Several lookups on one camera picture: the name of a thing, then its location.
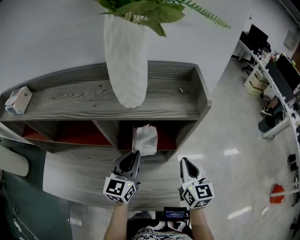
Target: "white wall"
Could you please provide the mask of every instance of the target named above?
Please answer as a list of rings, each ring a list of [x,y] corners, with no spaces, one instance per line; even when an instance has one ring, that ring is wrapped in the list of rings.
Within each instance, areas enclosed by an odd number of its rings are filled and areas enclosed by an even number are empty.
[[[284,40],[288,31],[299,36],[299,30],[278,0],[253,0],[243,30],[249,31],[251,24],[269,36],[268,42],[272,52],[275,50],[280,53],[284,52],[288,57],[293,56],[296,47],[291,51],[288,50],[284,45]]]
[[[185,9],[181,21],[163,25],[167,38],[148,31],[148,60],[196,63],[212,92],[238,42],[250,4],[249,0],[201,1],[229,22],[231,30]],[[3,0],[0,92],[54,71],[105,62],[101,12],[92,0]]]

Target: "small display screen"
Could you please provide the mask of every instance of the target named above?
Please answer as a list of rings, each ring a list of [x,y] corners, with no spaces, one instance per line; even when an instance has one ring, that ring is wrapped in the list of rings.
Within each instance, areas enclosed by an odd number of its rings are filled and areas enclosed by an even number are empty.
[[[185,211],[165,211],[165,218],[184,218]]]

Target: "tissue box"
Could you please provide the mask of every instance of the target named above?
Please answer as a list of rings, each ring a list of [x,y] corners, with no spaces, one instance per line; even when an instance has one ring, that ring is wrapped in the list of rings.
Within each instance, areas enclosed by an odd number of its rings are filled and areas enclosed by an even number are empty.
[[[5,110],[10,114],[24,114],[31,97],[32,92],[26,86],[14,90],[5,103]]]

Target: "red shelf lining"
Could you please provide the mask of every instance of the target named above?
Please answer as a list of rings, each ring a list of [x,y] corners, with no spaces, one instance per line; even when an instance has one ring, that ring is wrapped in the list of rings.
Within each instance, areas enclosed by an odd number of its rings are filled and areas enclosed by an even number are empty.
[[[50,142],[29,126],[25,127],[23,137]],[[92,121],[60,121],[57,126],[54,142],[111,146]]]
[[[133,128],[140,128],[148,123],[157,129],[158,151],[176,150],[176,136],[178,132],[176,121],[121,121],[118,149],[121,151],[131,151]]]

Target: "white cylinder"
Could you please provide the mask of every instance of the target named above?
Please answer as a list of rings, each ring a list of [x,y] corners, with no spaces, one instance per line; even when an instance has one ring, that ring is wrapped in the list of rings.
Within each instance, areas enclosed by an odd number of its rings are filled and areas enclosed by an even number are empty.
[[[0,146],[0,169],[25,177],[29,164],[27,158]]]
[[[140,106],[148,83],[145,27],[105,15],[104,50],[112,90],[118,101],[126,108]]]

